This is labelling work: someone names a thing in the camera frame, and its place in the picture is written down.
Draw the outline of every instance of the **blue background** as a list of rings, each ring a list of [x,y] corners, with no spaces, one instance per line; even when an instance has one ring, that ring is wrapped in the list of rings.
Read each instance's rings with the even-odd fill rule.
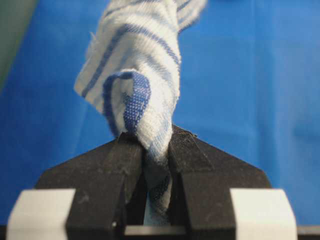
[[[113,139],[73,91],[106,0],[39,0],[0,95],[0,224],[43,170]],[[176,125],[262,168],[320,224],[320,1],[209,0],[179,37]]]

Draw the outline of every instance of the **green surface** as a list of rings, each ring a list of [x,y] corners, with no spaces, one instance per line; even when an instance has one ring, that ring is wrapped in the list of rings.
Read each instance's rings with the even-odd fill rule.
[[[0,1],[0,91],[15,59],[37,0]]]

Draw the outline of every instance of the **white pad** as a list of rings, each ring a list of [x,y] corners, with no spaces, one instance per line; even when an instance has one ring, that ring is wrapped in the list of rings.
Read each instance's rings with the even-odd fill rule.
[[[231,188],[237,240],[296,240],[297,226],[282,189]]]
[[[75,189],[24,190],[10,214],[7,240],[67,240]]]

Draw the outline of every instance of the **fabric fold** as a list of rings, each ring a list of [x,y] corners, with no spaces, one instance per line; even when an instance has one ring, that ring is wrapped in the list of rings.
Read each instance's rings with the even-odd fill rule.
[[[104,11],[74,89],[105,115],[112,133],[130,132],[147,150],[153,206],[165,213],[167,151],[180,95],[178,34],[206,0],[112,0]]]

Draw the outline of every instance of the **blue cloth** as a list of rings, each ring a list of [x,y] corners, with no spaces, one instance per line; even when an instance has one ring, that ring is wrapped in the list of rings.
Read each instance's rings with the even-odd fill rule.
[[[39,0],[0,95],[0,224],[44,169],[110,141],[73,91],[105,0]],[[320,2],[210,0],[179,37],[173,122],[266,171],[320,224]]]

